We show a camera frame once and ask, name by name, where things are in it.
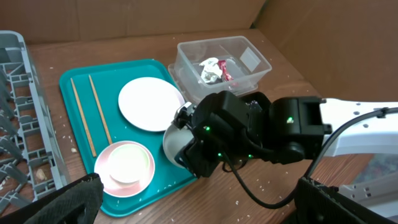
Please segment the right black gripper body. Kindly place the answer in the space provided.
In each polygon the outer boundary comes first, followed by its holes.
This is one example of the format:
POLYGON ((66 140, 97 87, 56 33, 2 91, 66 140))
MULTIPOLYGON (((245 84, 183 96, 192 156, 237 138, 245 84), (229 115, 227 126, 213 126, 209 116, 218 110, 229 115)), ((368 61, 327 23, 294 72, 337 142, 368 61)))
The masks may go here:
POLYGON ((174 125, 187 128, 193 139, 175 153, 174 161, 196 177, 209 177, 220 162, 270 158, 272 150, 264 144, 270 105, 263 93, 212 93, 197 105, 182 106, 174 125))

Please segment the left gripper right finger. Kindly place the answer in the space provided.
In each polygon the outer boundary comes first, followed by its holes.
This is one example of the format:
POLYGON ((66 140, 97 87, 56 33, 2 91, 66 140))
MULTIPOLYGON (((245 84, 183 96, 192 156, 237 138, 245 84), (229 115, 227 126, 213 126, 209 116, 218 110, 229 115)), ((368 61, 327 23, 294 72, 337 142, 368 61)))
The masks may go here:
POLYGON ((327 187, 313 179, 298 181, 294 199, 297 224, 383 224, 397 216, 397 176, 327 187))

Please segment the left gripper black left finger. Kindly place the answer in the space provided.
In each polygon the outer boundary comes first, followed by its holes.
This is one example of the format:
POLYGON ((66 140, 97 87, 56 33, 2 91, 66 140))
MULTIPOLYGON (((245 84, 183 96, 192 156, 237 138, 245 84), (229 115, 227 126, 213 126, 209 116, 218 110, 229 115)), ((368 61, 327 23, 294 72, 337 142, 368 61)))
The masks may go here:
POLYGON ((1 218, 8 224, 93 224, 103 203, 100 176, 88 174, 1 218))

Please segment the red snack wrapper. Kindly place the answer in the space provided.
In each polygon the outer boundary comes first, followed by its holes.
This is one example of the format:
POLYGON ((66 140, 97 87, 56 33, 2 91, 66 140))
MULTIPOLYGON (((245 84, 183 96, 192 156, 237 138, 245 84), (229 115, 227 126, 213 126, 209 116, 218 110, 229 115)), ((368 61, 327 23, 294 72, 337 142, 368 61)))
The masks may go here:
POLYGON ((226 68, 226 60, 219 60, 218 66, 219 66, 220 70, 222 71, 221 79, 224 82, 229 82, 229 81, 233 80, 233 77, 229 74, 229 71, 226 68))

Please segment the grey bowl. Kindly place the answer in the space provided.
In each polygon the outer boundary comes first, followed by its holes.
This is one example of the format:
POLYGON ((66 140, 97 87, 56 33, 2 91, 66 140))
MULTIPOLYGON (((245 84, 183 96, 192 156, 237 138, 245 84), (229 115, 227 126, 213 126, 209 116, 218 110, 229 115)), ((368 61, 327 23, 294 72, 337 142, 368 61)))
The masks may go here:
POLYGON ((167 159, 175 166, 184 169, 176 162, 175 156, 193 139, 191 131, 187 128, 178 129, 174 124, 171 124, 164 133, 163 150, 167 159))

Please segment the white tissue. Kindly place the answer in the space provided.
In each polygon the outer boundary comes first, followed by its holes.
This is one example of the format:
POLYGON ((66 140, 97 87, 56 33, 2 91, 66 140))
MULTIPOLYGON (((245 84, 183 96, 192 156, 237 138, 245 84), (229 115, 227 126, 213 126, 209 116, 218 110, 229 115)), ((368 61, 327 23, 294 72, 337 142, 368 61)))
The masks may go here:
POLYGON ((202 61, 199 64, 199 66, 203 67, 201 79, 205 83, 214 83, 215 81, 221 79, 223 72, 220 69, 218 62, 219 60, 217 58, 212 57, 202 61))

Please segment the white cup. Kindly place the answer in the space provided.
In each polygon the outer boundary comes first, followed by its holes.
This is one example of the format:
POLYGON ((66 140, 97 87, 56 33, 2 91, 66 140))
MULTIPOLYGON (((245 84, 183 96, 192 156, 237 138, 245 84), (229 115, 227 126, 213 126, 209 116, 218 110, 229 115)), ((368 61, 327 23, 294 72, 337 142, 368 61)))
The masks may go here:
POLYGON ((137 144, 123 144, 109 155, 110 176, 122 184, 143 180, 149 172, 149 155, 137 144))

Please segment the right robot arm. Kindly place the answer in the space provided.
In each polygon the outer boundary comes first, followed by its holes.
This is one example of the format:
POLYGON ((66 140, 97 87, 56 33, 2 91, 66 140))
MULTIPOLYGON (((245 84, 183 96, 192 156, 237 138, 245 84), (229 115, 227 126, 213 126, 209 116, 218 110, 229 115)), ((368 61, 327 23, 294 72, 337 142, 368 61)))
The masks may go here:
POLYGON ((222 91, 175 114, 178 129, 192 139, 171 156, 197 177, 209 177, 224 162, 261 159, 274 164, 320 159, 336 152, 397 148, 397 103, 353 102, 316 96, 276 101, 260 92, 238 97, 222 91))

